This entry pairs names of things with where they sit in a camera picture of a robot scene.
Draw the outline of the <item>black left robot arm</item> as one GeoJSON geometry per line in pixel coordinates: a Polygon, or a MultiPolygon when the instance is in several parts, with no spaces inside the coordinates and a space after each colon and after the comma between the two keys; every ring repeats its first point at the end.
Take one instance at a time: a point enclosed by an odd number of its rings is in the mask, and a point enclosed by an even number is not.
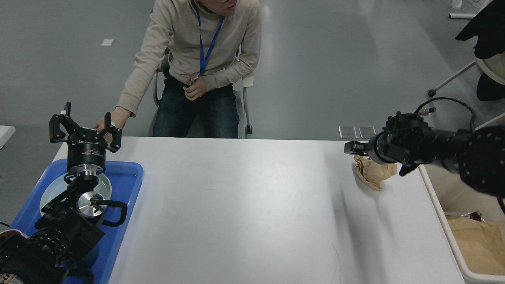
{"type": "Polygon", "coordinates": [[[67,188],[41,209],[36,233],[1,233],[2,284],[62,284],[68,277],[92,284],[94,274],[78,264],[104,236],[101,225],[117,227],[127,217],[127,205],[95,192],[106,170],[106,151],[121,147],[122,131],[104,116],[101,131],[79,126],[71,117],[71,103],[49,121],[49,140],[68,144],[67,188]]]}

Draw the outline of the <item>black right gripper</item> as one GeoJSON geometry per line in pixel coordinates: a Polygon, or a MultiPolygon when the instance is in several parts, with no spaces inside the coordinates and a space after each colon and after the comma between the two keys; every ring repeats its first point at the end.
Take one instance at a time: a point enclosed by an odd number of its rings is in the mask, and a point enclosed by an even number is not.
{"type": "Polygon", "coordinates": [[[343,152],[349,155],[369,157],[378,164],[395,164],[397,161],[384,156],[380,147],[384,146],[384,132],[374,135],[368,142],[348,141],[344,144],[343,152]]]}

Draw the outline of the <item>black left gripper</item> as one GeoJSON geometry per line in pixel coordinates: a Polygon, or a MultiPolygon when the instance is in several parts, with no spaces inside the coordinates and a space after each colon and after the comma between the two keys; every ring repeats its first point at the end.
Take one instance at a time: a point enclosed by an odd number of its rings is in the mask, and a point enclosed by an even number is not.
{"type": "Polygon", "coordinates": [[[106,169],[106,150],[116,153],[121,148],[122,130],[112,122],[111,113],[104,115],[104,128],[96,134],[81,136],[81,127],[70,117],[71,102],[49,121],[49,141],[67,142],[67,172],[74,176],[98,176],[106,169]]]}

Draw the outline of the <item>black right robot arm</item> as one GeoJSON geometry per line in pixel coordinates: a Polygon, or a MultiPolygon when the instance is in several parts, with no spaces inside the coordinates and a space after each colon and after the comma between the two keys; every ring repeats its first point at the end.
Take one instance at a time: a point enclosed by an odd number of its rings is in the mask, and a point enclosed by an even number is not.
{"type": "Polygon", "coordinates": [[[456,173],[476,192],[494,196],[500,209],[505,197],[505,131],[503,125],[475,128],[475,111],[456,100],[471,112],[469,130],[456,132],[430,127],[424,116],[424,102],[414,112],[396,112],[387,118],[382,131],[368,142],[352,140],[344,145],[344,153],[369,157],[378,164],[400,163],[399,175],[414,171],[421,164],[433,164],[456,173]]]}

